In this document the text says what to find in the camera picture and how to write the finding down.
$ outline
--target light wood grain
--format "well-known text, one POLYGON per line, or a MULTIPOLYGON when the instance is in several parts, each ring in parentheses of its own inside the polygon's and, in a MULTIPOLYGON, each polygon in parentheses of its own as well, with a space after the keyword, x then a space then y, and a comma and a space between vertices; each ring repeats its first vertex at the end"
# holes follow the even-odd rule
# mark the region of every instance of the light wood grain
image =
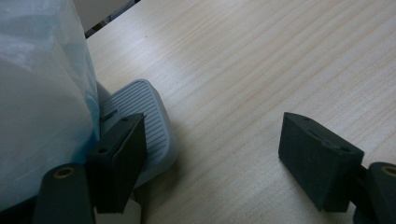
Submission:
POLYGON ((350 223, 277 158, 283 112, 396 163, 394 1, 144 0, 88 40, 114 92, 148 79, 180 144, 136 191, 145 223, 350 223))

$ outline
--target blue plastic sheet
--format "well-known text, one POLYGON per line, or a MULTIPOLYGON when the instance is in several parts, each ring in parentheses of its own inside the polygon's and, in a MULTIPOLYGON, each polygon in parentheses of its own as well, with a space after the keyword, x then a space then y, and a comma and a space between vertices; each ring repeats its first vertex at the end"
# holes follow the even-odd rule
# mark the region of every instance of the blue plastic sheet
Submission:
POLYGON ((97 141, 96 81, 71 0, 0 1, 0 211, 97 141))

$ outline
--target black clamp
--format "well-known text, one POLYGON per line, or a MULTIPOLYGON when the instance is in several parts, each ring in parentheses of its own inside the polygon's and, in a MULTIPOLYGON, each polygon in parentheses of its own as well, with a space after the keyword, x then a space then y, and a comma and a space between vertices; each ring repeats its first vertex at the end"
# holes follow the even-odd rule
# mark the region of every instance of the black clamp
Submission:
POLYGON ((396 166, 361 166, 364 152, 314 120, 285 113, 279 158, 320 211, 357 208, 354 223, 396 223, 396 166))
POLYGON ((88 151, 85 165, 65 164, 45 174, 33 223, 95 223, 94 207, 122 213, 146 157, 143 114, 121 119, 88 151))

